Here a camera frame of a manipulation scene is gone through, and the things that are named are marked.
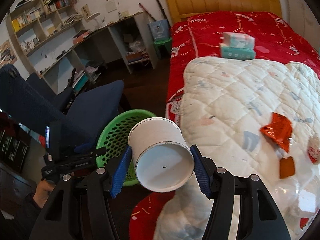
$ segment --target office chair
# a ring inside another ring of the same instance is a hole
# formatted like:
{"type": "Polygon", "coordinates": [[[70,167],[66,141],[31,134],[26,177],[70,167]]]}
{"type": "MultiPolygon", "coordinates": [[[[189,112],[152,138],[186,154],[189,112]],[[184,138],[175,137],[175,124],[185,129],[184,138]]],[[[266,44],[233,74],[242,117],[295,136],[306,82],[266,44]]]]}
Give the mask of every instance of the office chair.
{"type": "Polygon", "coordinates": [[[45,136],[51,122],[61,123],[61,145],[95,144],[104,127],[118,115],[121,80],[79,94],[64,115],[26,82],[13,65],[0,68],[0,109],[45,136]]]}
{"type": "Polygon", "coordinates": [[[74,95],[72,88],[66,88],[56,95],[50,86],[42,78],[39,78],[36,73],[30,74],[26,81],[60,112],[63,112],[66,109],[74,95]]]}

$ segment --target green plastic basket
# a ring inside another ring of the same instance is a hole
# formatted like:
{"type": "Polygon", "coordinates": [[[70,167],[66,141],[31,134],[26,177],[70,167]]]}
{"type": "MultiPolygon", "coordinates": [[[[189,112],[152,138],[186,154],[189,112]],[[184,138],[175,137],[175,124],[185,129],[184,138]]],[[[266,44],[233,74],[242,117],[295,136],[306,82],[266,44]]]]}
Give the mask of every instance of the green plastic basket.
{"type": "MultiPolygon", "coordinates": [[[[131,129],[140,121],[156,117],[155,114],[143,109],[133,109],[116,116],[101,133],[97,149],[101,147],[107,148],[107,153],[96,158],[97,166],[104,167],[108,160],[112,157],[119,156],[128,143],[128,136],[131,129]]],[[[123,186],[131,186],[138,184],[134,166],[131,161],[128,173],[125,176],[123,186]]]]}

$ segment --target bed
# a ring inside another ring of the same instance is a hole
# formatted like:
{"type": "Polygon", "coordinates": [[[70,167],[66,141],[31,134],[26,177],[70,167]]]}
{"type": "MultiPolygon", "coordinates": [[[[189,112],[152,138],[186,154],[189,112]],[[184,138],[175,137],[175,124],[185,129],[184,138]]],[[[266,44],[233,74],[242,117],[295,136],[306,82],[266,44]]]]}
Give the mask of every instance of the bed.
{"type": "MultiPolygon", "coordinates": [[[[166,1],[174,22],[166,117],[180,125],[187,144],[197,144],[234,175],[258,174],[272,191],[279,180],[277,149],[259,128],[278,112],[292,121],[290,154],[303,177],[301,187],[319,176],[318,166],[309,169],[305,151],[308,138],[320,132],[320,58],[282,20],[280,1],[166,1]],[[255,37],[256,59],[220,58],[226,31],[255,37]]],[[[201,239],[212,203],[193,176],[163,207],[153,239],[201,239]]],[[[238,214],[236,197],[229,239],[236,238],[238,214]]],[[[289,228],[292,239],[305,232],[308,221],[301,229],[289,228]]]]}

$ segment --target desk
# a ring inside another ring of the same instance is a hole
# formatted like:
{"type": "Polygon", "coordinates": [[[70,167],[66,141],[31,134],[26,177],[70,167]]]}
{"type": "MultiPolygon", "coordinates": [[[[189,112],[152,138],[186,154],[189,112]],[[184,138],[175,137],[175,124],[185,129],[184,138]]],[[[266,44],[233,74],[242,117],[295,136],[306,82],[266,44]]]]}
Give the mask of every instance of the desk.
{"type": "Polygon", "coordinates": [[[68,84],[68,79],[71,76],[73,68],[76,68],[82,75],[85,75],[84,78],[86,78],[86,80],[90,80],[95,84],[97,76],[89,74],[85,68],[85,64],[89,60],[109,63],[122,58],[129,73],[133,72],[133,64],[143,61],[150,61],[153,69],[155,69],[158,58],[153,46],[153,38],[149,31],[148,23],[149,20],[146,13],[138,12],[91,32],[83,41],[73,45],[61,58],[44,69],[41,73],[41,78],[58,94],[64,90],[68,84]],[[136,25],[149,58],[130,63],[127,61],[127,48],[124,43],[122,29],[126,21],[130,21],[130,24],[134,23],[136,25]]]}

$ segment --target white paper bucket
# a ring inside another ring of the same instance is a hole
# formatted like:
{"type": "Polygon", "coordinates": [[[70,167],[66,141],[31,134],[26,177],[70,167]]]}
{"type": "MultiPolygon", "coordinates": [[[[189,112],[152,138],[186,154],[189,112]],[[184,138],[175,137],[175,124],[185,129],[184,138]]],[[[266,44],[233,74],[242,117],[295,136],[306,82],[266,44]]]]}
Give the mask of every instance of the white paper bucket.
{"type": "Polygon", "coordinates": [[[151,191],[175,190],[193,173],[193,156],[180,128],[169,119],[152,117],[137,123],[128,144],[137,179],[151,191]]]}

